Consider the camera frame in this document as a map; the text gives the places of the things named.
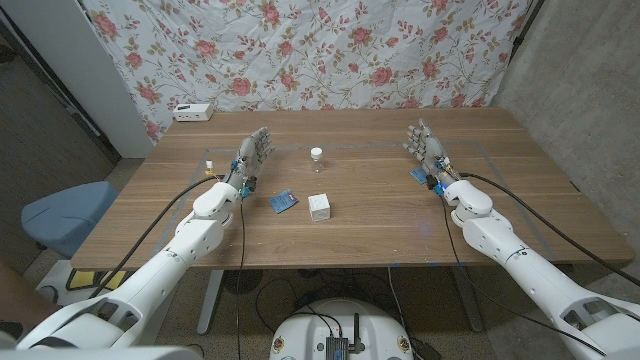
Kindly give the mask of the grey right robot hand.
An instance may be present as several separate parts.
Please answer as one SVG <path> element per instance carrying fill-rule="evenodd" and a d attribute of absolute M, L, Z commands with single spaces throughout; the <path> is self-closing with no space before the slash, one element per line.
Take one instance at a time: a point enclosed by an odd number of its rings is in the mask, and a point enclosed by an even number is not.
<path fill-rule="evenodd" d="M 407 141 L 403 148 L 421 163 L 426 173 L 427 187 L 438 196 L 442 196 L 447 187 L 461 179 L 441 142 L 432 133 L 424 118 L 419 119 L 417 126 L 408 127 Z"/>

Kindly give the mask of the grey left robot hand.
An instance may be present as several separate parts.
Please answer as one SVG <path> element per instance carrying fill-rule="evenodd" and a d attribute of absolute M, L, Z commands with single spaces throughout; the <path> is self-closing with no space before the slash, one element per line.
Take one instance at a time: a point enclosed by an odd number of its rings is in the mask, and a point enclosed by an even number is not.
<path fill-rule="evenodd" d="M 269 129 L 267 127 L 258 129 L 239 145 L 224 182 L 233 186 L 240 194 L 243 194 L 246 189 L 253 192 L 260 167 L 274 150 Z"/>

